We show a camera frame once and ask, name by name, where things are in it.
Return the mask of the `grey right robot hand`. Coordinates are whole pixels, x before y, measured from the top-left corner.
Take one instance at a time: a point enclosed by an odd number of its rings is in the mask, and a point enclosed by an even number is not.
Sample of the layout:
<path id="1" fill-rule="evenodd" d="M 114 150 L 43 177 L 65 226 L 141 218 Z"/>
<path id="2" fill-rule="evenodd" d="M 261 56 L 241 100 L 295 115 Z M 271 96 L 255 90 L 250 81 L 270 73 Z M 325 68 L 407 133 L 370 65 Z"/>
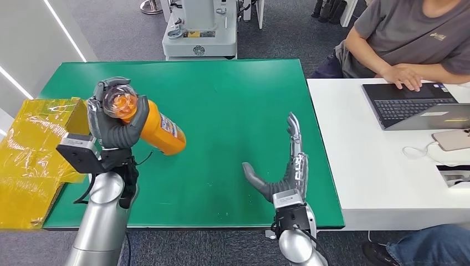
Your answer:
<path id="1" fill-rule="evenodd" d="M 306 198 L 308 155 L 303 151 L 299 121 L 292 112 L 288 114 L 287 123 L 290 153 L 283 179 L 277 182 L 267 182 L 255 173 L 250 163 L 242 163 L 246 180 L 270 203 L 273 203 L 274 194 L 291 189 L 298 190 L 303 201 Z"/>

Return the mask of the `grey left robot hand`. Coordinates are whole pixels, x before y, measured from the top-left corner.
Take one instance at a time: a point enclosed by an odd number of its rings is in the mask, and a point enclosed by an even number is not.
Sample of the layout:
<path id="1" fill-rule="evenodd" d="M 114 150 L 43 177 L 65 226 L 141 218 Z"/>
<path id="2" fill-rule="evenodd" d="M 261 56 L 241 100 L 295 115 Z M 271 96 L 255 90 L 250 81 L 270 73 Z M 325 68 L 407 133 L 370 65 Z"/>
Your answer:
<path id="1" fill-rule="evenodd" d="M 149 103 L 145 95 L 137 98 L 136 114 L 127 124 L 105 113 L 104 94 L 119 85 L 129 85 L 130 79 L 116 76 L 99 81 L 93 95 L 86 100 L 89 130 L 105 149 L 127 149 L 139 140 L 149 115 Z"/>

